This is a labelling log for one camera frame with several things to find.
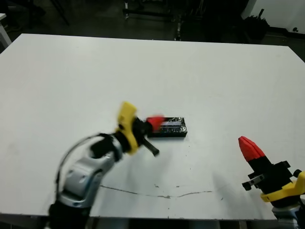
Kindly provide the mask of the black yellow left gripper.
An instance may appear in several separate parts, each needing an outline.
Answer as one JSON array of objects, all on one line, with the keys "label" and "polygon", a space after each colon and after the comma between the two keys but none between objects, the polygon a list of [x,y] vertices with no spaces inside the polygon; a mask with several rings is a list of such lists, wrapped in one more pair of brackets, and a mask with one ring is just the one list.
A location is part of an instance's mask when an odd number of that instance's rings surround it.
[{"label": "black yellow left gripper", "polygon": [[151,116],[141,120],[137,116],[137,108],[129,102],[123,102],[118,113],[117,133],[121,133],[127,144],[123,145],[123,152],[135,154],[140,146],[145,146],[154,156],[160,150],[154,147],[146,137],[153,132],[159,132],[165,120],[164,116]]}]

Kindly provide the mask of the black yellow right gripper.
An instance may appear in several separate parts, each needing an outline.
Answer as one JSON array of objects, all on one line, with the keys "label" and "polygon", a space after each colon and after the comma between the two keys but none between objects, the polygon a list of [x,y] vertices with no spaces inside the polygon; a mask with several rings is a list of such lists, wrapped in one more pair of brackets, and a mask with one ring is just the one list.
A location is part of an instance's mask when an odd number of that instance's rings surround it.
[{"label": "black yellow right gripper", "polygon": [[264,152],[250,139],[238,138],[240,150],[253,170],[249,181],[242,184],[246,191],[252,186],[261,190],[261,199],[274,207],[288,207],[300,203],[305,193],[305,173],[289,171],[289,163],[282,161],[272,164]]}]

